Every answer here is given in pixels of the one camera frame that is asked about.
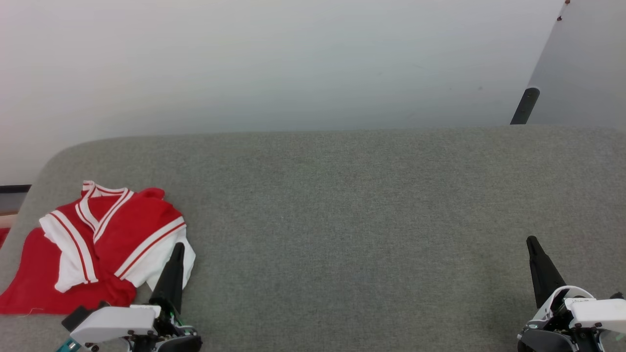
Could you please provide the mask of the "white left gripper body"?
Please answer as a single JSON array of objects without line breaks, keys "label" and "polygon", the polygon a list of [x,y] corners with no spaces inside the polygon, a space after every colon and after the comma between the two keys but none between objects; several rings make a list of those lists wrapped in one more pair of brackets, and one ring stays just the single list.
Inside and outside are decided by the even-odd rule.
[{"label": "white left gripper body", "polygon": [[199,352],[201,335],[156,305],[79,306],[70,314],[70,351],[98,352],[100,344],[120,339],[128,352]]}]

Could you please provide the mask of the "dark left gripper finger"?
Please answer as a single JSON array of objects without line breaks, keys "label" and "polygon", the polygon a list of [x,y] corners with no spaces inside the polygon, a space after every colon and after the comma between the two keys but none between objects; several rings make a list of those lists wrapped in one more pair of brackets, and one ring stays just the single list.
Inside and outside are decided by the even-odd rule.
[{"label": "dark left gripper finger", "polygon": [[166,262],[155,289],[150,296],[150,305],[160,306],[172,314],[179,314],[182,306],[185,246],[177,243]]}]

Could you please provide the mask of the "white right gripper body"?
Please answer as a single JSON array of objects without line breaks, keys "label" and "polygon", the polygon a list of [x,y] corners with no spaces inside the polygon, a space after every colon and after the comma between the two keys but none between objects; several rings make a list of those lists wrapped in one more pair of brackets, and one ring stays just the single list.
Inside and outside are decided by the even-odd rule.
[{"label": "white right gripper body", "polygon": [[597,299],[577,286],[554,291],[518,334],[519,352],[623,352],[626,301]]}]

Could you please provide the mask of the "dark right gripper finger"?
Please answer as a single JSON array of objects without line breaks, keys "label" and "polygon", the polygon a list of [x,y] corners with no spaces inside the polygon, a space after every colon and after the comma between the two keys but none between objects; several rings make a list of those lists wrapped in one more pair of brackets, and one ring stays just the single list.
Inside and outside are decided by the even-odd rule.
[{"label": "dark right gripper finger", "polygon": [[560,287],[566,286],[564,279],[535,236],[526,238],[529,266],[534,285],[535,303],[540,308]]}]

